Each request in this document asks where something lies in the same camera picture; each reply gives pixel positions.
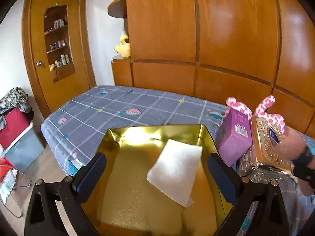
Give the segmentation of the person's right hand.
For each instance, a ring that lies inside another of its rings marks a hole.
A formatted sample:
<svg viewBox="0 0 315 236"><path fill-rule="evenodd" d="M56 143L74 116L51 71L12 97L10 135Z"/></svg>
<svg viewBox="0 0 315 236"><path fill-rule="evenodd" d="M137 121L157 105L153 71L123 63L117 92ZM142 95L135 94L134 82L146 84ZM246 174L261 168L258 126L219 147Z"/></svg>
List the person's right hand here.
<svg viewBox="0 0 315 236"><path fill-rule="evenodd" d="M306 142L299 132L286 126L280 142L274 147L275 153L282 159L293 161L304 152Z"/></svg>

